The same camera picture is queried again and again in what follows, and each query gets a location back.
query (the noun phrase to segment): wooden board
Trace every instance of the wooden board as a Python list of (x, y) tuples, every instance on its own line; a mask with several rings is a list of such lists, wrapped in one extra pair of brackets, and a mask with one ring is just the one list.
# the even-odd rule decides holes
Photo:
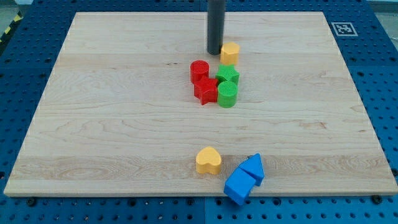
[[(392, 195), (398, 191), (349, 71), (320, 12), (226, 15), (241, 46), (238, 102), (193, 96), (204, 13), (79, 12), (4, 193), (11, 197), (223, 195), (260, 152), (252, 196)], [(220, 175), (195, 172), (206, 146)]]

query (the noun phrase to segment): green block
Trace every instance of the green block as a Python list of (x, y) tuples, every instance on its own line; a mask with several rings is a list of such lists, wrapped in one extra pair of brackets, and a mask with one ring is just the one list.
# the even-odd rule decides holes
[(218, 72), (216, 74), (216, 79), (218, 79), (218, 83), (231, 81), (238, 85), (239, 72), (235, 70), (234, 65), (220, 64), (218, 67)]
[(218, 85), (217, 103), (224, 108), (233, 107), (238, 96), (238, 86), (231, 82), (225, 81)]

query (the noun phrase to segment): blue pegboard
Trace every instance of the blue pegboard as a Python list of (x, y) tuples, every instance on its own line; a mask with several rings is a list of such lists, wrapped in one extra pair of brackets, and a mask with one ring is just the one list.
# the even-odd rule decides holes
[[(205, 0), (36, 0), (0, 57), (0, 189), (3, 190), (55, 59), (78, 11), (206, 11)], [(352, 23), (337, 36), (392, 170), (398, 168), (398, 53), (362, 0), (229, 0), (227, 11), (323, 11)], [(397, 223), (398, 196), (250, 198), (7, 198), (0, 223)]]

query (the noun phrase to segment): toy block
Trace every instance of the toy block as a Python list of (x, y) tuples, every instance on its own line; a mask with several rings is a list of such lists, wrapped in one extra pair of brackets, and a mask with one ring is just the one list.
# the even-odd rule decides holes
[(202, 77), (193, 85), (193, 94), (200, 99), (202, 105), (209, 102), (216, 103), (218, 97), (217, 79)]
[(243, 171), (247, 172), (251, 177), (256, 180), (256, 185), (260, 186), (264, 178), (264, 170), (262, 168), (261, 156), (260, 154), (255, 154), (251, 156), (248, 160), (242, 162), (239, 165)]
[(218, 83), (231, 81), (238, 85), (239, 82), (239, 72), (235, 70), (234, 65), (219, 65), (218, 72), (216, 74), (216, 79)]
[(236, 103), (238, 95), (238, 86), (231, 82), (225, 81), (218, 85), (217, 102), (221, 107), (230, 108)]
[(253, 177), (238, 167), (226, 180), (224, 194), (238, 205), (242, 205), (255, 183), (256, 180)]
[(199, 174), (219, 174), (221, 171), (221, 156), (213, 147), (206, 147), (197, 154), (197, 172)]
[(209, 77), (209, 64), (203, 60), (196, 60), (191, 63), (191, 82), (200, 81), (202, 77)]
[(240, 46), (234, 42), (223, 44), (221, 48), (220, 62), (223, 65), (237, 65)]

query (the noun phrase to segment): heart-shaped block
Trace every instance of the heart-shaped block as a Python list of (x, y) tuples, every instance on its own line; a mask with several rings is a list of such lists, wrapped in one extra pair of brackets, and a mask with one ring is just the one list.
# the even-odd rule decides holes
[(221, 156), (213, 147), (206, 147), (197, 154), (197, 172), (199, 174), (219, 174)]

